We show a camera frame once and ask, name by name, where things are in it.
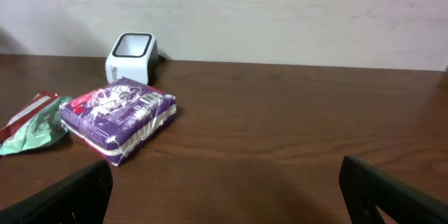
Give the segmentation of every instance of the purple package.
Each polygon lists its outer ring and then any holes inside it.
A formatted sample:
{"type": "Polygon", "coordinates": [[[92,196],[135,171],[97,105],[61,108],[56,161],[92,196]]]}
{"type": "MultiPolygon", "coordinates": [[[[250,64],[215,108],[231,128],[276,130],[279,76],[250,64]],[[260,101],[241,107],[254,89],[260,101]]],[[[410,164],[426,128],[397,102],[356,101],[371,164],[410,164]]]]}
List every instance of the purple package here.
{"type": "Polygon", "coordinates": [[[63,126],[118,166],[174,119],[176,98],[121,78],[62,104],[59,110],[63,126]]]}

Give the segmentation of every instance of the white device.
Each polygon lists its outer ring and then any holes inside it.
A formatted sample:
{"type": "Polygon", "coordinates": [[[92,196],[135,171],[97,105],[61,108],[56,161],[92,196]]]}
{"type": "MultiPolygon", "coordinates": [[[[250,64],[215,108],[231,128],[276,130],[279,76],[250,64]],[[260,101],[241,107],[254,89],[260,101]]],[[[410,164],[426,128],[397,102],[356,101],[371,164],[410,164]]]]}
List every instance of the white device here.
{"type": "Polygon", "coordinates": [[[106,60],[109,83],[126,77],[148,85],[158,63],[157,43],[154,35],[125,33],[118,38],[106,60]]]}

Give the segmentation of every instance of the wooden table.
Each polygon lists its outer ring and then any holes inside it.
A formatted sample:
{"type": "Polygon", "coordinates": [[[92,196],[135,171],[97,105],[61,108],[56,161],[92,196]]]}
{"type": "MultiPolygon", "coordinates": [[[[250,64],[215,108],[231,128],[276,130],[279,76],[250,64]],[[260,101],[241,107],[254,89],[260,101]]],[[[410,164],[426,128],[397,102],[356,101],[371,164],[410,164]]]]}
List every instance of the wooden table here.
{"type": "MultiPolygon", "coordinates": [[[[0,123],[39,90],[77,97],[107,84],[104,60],[1,55],[0,123]]],[[[448,202],[442,72],[169,62],[159,76],[178,118],[111,168],[105,223],[350,223],[345,155],[448,202]]],[[[0,209],[98,159],[68,138],[0,159],[0,209]]]]}

